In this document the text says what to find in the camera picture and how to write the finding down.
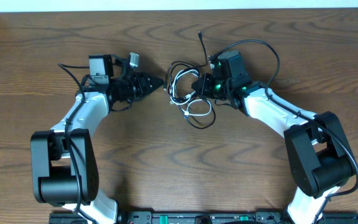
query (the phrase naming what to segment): wooden table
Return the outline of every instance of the wooden table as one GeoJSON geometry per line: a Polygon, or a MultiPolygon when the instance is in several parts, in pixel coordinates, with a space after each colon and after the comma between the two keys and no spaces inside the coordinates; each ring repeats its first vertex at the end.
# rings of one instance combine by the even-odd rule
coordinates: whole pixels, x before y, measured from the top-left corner
{"type": "MultiPolygon", "coordinates": [[[[0,14],[0,223],[46,223],[56,210],[34,199],[30,137],[74,103],[77,87],[57,63],[137,52],[143,70],[164,77],[174,60],[203,63],[198,30],[209,54],[241,39],[270,43],[282,60],[272,88],[306,110],[336,113],[358,161],[358,9],[0,14]]],[[[253,78],[266,82],[271,52],[236,49],[253,78]]],[[[197,130],[160,88],[110,114],[93,138],[100,188],[125,209],[285,208],[296,185],[284,140],[239,111],[215,108],[216,123],[197,130]]],[[[326,210],[358,212],[358,191],[326,210]]]]}

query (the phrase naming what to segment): wooden tabletop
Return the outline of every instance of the wooden tabletop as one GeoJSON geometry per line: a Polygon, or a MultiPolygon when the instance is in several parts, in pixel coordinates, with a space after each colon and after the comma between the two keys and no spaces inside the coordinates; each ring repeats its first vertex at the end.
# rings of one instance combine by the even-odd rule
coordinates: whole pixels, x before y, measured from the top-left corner
{"type": "MultiPolygon", "coordinates": [[[[57,63],[136,52],[140,69],[163,78],[174,60],[203,63],[198,30],[209,54],[241,39],[270,43],[282,60],[274,91],[300,108],[337,114],[358,161],[358,9],[0,14],[0,223],[46,223],[56,210],[34,199],[30,137],[74,103],[77,86],[57,63]]],[[[268,48],[235,49],[254,80],[270,78],[268,48]]],[[[125,209],[285,208],[296,185],[284,140],[239,111],[215,109],[215,124],[197,130],[160,88],[111,113],[93,138],[100,188],[125,209]]],[[[358,191],[333,198],[326,211],[358,212],[358,191]]]]}

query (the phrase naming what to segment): brown wood surface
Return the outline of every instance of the brown wood surface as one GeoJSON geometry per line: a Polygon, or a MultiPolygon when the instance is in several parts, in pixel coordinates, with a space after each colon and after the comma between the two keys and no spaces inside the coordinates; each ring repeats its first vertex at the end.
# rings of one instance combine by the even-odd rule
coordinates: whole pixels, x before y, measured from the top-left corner
{"type": "MultiPolygon", "coordinates": [[[[32,194],[30,137],[74,102],[77,87],[58,62],[137,52],[143,70],[163,77],[174,60],[203,62],[198,30],[209,54],[240,39],[270,43],[282,60],[272,88],[301,108],[336,113],[358,161],[358,9],[0,14],[0,223],[45,223],[56,209],[32,194]]],[[[272,53],[236,48],[266,82],[272,53]]],[[[296,186],[284,140],[239,111],[216,107],[216,115],[211,128],[194,129],[162,88],[110,114],[93,139],[101,189],[125,208],[285,208],[296,186]]],[[[358,212],[358,191],[326,210],[358,212]]]]}

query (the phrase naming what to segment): white wall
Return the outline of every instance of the white wall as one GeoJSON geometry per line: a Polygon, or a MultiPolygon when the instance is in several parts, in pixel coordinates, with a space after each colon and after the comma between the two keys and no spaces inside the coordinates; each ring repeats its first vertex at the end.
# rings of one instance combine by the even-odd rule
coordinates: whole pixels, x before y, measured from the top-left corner
{"type": "Polygon", "coordinates": [[[358,0],[0,0],[0,12],[358,7],[358,0]]]}

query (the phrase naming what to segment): wood grain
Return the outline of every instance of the wood grain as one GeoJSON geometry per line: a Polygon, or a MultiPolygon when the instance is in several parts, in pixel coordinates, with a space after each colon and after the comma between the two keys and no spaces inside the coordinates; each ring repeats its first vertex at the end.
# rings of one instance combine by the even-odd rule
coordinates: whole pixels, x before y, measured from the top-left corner
{"type": "MultiPolygon", "coordinates": [[[[56,209],[32,195],[29,140],[73,104],[75,83],[58,62],[137,52],[143,70],[163,77],[174,60],[203,62],[198,30],[209,54],[240,39],[270,43],[282,59],[272,88],[301,108],[336,113],[358,161],[358,9],[0,14],[0,223],[45,223],[56,209]]],[[[237,49],[266,82],[269,50],[237,49]]],[[[296,186],[283,139],[233,109],[216,115],[211,128],[193,129],[162,89],[110,114],[93,139],[101,188],[124,208],[285,208],[296,186]]],[[[358,191],[326,210],[358,212],[358,191]]]]}

